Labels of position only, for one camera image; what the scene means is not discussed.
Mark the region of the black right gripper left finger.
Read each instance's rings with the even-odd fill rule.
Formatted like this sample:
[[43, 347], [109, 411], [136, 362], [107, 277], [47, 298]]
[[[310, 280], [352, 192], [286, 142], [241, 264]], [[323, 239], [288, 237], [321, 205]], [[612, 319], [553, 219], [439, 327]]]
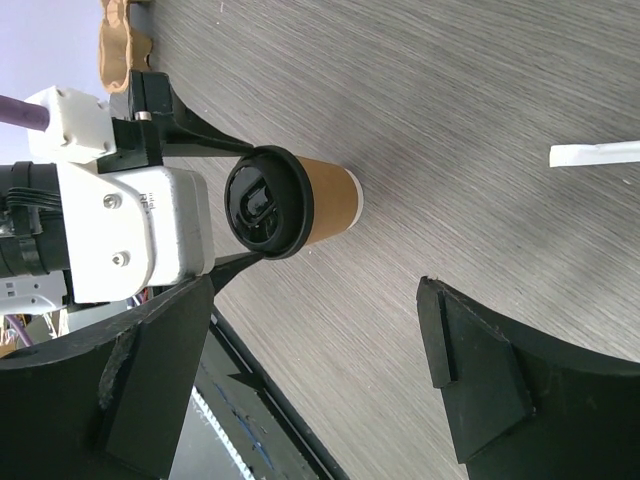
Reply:
[[168, 478], [213, 297], [201, 277], [3, 357], [2, 478]]

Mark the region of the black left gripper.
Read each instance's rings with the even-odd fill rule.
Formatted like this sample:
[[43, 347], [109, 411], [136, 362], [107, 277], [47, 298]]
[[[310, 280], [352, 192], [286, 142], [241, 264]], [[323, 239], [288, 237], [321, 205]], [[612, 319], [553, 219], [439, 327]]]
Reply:
[[97, 160], [99, 174], [163, 165], [163, 156], [237, 157], [254, 146], [227, 135], [192, 111], [162, 72], [131, 71], [129, 111], [112, 119], [115, 151]]

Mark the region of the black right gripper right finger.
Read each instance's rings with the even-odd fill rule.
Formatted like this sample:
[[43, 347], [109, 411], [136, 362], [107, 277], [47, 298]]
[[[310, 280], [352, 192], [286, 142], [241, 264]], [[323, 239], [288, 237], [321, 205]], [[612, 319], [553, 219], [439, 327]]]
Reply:
[[417, 311], [457, 461], [472, 479], [635, 479], [639, 366], [422, 278]]

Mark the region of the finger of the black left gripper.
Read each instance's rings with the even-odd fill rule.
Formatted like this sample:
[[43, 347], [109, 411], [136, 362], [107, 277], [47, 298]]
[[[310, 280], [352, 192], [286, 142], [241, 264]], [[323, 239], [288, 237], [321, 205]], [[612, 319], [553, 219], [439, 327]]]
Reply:
[[212, 269], [212, 285], [215, 292], [219, 293], [237, 275], [262, 259], [262, 253], [251, 251], [217, 258]]

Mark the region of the black plastic cup lid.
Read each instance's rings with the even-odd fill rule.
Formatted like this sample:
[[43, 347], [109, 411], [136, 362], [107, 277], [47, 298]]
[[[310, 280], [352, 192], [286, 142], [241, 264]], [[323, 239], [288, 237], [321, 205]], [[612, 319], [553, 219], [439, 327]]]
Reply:
[[311, 181], [288, 150], [260, 146], [242, 157], [227, 178], [225, 214], [236, 239], [270, 260], [295, 255], [314, 220]]

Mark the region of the brown paper coffee cup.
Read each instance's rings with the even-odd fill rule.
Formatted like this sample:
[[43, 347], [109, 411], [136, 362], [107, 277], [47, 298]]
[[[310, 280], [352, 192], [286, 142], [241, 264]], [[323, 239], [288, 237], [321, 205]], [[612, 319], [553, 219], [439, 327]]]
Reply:
[[298, 157], [312, 190], [313, 221], [306, 245], [341, 234], [359, 220], [364, 207], [360, 181], [348, 169], [320, 160]]

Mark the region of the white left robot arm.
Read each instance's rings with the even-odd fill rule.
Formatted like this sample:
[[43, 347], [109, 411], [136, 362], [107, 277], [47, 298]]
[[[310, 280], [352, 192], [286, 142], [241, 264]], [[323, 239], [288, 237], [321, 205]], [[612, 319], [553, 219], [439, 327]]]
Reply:
[[1, 169], [1, 311], [39, 315], [134, 297], [209, 273], [208, 189], [168, 157], [239, 157], [251, 144], [189, 109], [163, 73], [133, 71], [130, 115], [53, 86], [5, 97], [32, 159]]

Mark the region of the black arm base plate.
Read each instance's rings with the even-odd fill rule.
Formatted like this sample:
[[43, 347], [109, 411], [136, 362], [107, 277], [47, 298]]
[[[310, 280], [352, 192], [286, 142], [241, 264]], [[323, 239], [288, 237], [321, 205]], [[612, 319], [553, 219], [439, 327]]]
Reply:
[[245, 479], [347, 479], [349, 475], [214, 309], [195, 389]]

